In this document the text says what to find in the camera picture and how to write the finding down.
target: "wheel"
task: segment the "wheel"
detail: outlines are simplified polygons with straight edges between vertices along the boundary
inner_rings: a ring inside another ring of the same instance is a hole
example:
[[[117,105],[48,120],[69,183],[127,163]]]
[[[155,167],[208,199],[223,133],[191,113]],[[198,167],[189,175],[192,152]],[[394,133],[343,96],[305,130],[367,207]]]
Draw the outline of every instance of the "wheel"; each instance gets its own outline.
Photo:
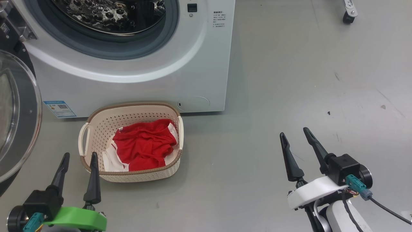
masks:
[[[345,15],[343,15],[343,23],[344,24],[351,24],[355,20],[355,17],[349,16],[348,12],[345,11]]]

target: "laundry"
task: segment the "laundry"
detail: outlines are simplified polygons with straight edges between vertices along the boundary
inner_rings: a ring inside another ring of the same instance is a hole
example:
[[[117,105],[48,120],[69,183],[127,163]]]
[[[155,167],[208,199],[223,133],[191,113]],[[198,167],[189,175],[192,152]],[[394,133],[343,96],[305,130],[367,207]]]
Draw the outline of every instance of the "laundry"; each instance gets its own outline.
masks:
[[[177,130],[170,119],[136,123],[119,128],[103,152],[105,171],[127,172],[160,168],[177,144]]]

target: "floor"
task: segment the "floor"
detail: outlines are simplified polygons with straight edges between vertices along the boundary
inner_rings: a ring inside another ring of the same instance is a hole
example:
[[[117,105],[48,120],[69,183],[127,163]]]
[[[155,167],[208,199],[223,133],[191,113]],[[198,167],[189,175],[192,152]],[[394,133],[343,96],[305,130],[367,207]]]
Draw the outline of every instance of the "floor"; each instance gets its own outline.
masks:
[[[311,231],[306,213],[288,208],[295,184],[279,142],[284,132],[307,181],[321,177],[303,127],[328,152],[366,165],[376,200],[397,213],[412,210],[412,1],[354,2],[359,16],[348,26],[340,0],[238,0],[226,110],[183,118],[174,176],[101,182],[96,208],[107,215],[107,231]],[[83,124],[45,109],[33,153],[0,198],[0,218],[50,184],[65,152],[72,156],[64,205],[83,206]],[[375,232],[410,229],[370,201],[352,202]]]

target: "washing machine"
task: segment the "washing machine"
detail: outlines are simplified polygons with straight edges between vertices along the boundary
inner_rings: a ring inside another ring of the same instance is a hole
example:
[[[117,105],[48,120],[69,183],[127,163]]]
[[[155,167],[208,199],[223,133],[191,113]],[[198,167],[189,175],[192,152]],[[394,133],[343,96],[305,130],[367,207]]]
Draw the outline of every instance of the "washing machine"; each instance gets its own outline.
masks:
[[[2,0],[58,118],[123,102],[223,111],[235,0]]]

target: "laundry basket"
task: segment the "laundry basket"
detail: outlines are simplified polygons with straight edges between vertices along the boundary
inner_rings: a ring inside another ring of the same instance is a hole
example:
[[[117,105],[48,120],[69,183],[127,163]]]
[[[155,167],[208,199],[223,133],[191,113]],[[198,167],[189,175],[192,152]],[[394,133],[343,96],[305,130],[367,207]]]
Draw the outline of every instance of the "laundry basket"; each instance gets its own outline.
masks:
[[[139,122],[151,122],[157,119],[171,119],[178,131],[177,145],[170,154],[173,161],[161,168],[133,172],[106,172],[102,152],[106,150],[109,139],[120,127]],[[83,138],[87,130],[86,147]],[[90,172],[92,152],[97,152],[100,177],[111,182],[142,182],[158,180],[172,176],[180,165],[183,148],[183,121],[177,110],[167,104],[136,103],[104,107],[95,111],[83,125],[79,134],[79,153],[82,164]]]

